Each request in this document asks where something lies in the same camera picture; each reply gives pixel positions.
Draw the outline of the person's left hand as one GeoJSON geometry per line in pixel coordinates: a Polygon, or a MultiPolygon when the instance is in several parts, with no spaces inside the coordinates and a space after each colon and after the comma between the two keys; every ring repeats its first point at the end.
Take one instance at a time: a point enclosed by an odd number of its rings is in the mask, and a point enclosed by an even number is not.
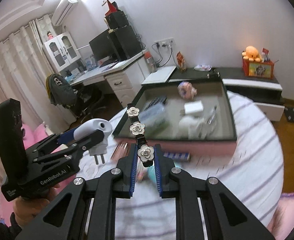
{"type": "Polygon", "coordinates": [[[18,197],[14,200],[13,210],[17,224],[24,228],[29,224],[57,195],[60,184],[50,188],[48,194],[41,199],[25,200],[18,197]]]}

